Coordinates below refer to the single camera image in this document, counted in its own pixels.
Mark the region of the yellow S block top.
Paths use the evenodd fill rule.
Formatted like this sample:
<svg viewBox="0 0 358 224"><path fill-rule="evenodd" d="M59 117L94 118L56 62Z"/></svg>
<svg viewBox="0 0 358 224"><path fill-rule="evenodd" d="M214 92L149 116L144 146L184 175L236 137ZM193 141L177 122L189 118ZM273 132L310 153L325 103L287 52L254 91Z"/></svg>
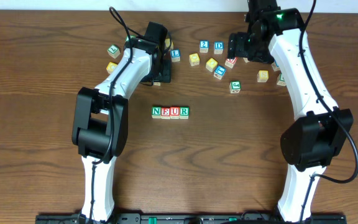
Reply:
<svg viewBox="0 0 358 224"><path fill-rule="evenodd" d="M173 41L171 39L165 39L165 49L166 50L173 49Z"/></svg>

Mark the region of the blue T block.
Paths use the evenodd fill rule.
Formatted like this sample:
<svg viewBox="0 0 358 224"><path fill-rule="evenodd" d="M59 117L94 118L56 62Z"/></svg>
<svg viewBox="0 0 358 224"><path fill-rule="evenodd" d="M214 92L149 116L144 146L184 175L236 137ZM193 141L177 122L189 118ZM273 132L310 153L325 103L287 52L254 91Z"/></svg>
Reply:
<svg viewBox="0 0 358 224"><path fill-rule="evenodd" d="M214 78L217 78L219 80L221 80L223 78L223 76L226 73L226 69L220 65L218 65L214 71Z"/></svg>

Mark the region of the blue D block centre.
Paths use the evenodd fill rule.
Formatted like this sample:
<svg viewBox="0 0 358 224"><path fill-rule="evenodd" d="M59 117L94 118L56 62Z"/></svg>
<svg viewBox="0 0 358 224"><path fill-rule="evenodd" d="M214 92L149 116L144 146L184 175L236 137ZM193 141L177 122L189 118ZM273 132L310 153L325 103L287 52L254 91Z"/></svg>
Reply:
<svg viewBox="0 0 358 224"><path fill-rule="evenodd" d="M214 54L222 54L224 50L224 43L219 41L214 43Z"/></svg>

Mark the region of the green 4 block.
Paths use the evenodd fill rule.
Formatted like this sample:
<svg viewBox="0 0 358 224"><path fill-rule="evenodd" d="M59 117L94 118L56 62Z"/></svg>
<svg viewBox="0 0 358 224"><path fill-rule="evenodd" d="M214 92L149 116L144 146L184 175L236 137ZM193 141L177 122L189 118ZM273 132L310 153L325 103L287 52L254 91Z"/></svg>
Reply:
<svg viewBox="0 0 358 224"><path fill-rule="evenodd" d="M280 73L277 77L277 85L278 86L286 86L286 83L285 83L282 73Z"/></svg>

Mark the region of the yellow S block right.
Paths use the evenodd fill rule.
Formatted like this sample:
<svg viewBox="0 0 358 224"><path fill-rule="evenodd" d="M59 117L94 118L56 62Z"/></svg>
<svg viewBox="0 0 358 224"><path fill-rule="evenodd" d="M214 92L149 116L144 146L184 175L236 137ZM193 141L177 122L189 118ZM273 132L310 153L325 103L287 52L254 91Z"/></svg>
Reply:
<svg viewBox="0 0 358 224"><path fill-rule="evenodd" d="M267 70L259 70L257 74L257 81L259 83L265 83L269 79L269 72Z"/></svg>

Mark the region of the green N block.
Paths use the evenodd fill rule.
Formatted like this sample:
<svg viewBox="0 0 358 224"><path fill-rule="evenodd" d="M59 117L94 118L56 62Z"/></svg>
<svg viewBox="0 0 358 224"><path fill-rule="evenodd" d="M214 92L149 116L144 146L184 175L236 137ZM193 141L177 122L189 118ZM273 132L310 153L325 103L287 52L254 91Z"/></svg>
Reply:
<svg viewBox="0 0 358 224"><path fill-rule="evenodd" d="M162 114L162 108L159 106L152 107L152 118L153 119L160 119Z"/></svg>

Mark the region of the blue l block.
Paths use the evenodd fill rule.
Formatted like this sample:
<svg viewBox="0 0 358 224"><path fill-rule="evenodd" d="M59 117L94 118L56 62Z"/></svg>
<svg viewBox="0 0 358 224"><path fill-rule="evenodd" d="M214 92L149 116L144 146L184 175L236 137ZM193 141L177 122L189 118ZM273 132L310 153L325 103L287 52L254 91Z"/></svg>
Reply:
<svg viewBox="0 0 358 224"><path fill-rule="evenodd" d="M172 62L179 62L181 60L181 54L178 49L171 50L170 56L171 56Z"/></svg>
<svg viewBox="0 0 358 224"><path fill-rule="evenodd" d="M276 62L272 63L272 69L274 72L280 71L280 67Z"/></svg>

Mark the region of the red E block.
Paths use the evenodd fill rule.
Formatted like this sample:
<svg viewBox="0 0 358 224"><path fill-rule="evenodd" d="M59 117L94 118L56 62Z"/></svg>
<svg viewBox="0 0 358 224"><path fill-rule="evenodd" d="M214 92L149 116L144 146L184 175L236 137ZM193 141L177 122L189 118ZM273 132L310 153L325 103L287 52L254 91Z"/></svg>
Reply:
<svg viewBox="0 0 358 224"><path fill-rule="evenodd" d="M161 118L170 119L170 108L161 107Z"/></svg>

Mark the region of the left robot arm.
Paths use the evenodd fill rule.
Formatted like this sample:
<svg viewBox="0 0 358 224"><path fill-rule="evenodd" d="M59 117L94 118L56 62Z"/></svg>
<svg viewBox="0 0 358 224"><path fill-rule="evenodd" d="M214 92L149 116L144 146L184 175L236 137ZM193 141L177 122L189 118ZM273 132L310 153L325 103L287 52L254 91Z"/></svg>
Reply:
<svg viewBox="0 0 358 224"><path fill-rule="evenodd" d="M165 59L168 30L149 22L144 35L128 37L114 71L94 88L77 94L72 142L85 169L85 202L80 223L107 223L114 210L114 166L128 136L129 98L143 82L169 83L172 63Z"/></svg>

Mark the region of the yellow O block right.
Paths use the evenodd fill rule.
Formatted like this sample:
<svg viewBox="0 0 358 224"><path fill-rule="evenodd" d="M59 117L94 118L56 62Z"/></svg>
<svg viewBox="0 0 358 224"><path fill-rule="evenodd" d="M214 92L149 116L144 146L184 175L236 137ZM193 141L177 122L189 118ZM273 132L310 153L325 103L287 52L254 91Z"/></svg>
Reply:
<svg viewBox="0 0 358 224"><path fill-rule="evenodd" d="M206 69L209 72L213 72L216 67L218 66L218 62L214 59L214 58L210 58L207 62L206 62Z"/></svg>

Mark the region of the green R block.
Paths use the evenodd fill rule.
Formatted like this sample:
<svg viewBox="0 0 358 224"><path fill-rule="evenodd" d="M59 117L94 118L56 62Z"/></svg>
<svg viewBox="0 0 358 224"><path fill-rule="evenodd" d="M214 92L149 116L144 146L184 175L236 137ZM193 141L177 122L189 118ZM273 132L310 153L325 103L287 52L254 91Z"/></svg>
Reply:
<svg viewBox="0 0 358 224"><path fill-rule="evenodd" d="M190 108L187 106L180 107L180 119L188 119L190 116Z"/></svg>

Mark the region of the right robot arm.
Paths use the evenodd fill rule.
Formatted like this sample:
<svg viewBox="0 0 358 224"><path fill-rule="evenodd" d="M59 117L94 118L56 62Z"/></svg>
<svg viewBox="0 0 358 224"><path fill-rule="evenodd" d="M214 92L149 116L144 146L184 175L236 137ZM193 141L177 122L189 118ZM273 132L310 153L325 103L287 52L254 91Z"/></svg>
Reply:
<svg viewBox="0 0 358 224"><path fill-rule="evenodd" d="M344 215L314 215L311 203L319 180L345 142L351 142L354 122L330 95L311 54L306 28L309 21L295 9L275 1L249 0L246 32L228 40L228 58L275 63L290 95L294 122L281 135L287 162L282 196L269 223L345 223Z"/></svg>

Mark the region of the green J block lower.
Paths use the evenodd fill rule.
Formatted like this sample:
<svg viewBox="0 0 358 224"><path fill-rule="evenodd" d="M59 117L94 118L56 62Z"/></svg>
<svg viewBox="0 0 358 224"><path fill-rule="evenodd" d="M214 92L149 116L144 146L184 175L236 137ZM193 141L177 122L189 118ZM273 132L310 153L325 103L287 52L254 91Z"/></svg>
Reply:
<svg viewBox="0 0 358 224"><path fill-rule="evenodd" d="M240 81L231 81L229 85L230 93L239 93L241 90L241 83Z"/></svg>

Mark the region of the yellow O block left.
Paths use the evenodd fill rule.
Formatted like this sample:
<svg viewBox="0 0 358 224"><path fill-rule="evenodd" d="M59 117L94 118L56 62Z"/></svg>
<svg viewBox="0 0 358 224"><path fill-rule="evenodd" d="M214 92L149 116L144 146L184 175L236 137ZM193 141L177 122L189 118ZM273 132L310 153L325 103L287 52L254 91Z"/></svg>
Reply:
<svg viewBox="0 0 358 224"><path fill-rule="evenodd" d="M189 55L189 63L192 67L200 64L200 56L198 53L193 53Z"/></svg>

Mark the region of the red u block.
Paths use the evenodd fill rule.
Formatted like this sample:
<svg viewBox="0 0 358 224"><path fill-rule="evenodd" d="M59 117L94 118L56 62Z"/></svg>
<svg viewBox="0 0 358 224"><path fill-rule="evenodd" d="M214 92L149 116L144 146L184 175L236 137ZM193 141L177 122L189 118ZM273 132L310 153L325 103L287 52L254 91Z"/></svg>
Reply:
<svg viewBox="0 0 358 224"><path fill-rule="evenodd" d="M237 62L237 57L227 58L225 60L225 66L228 67L228 68L234 68L236 62Z"/></svg>
<svg viewBox="0 0 358 224"><path fill-rule="evenodd" d="M170 107L170 119L179 119L180 118L180 107L172 106Z"/></svg>

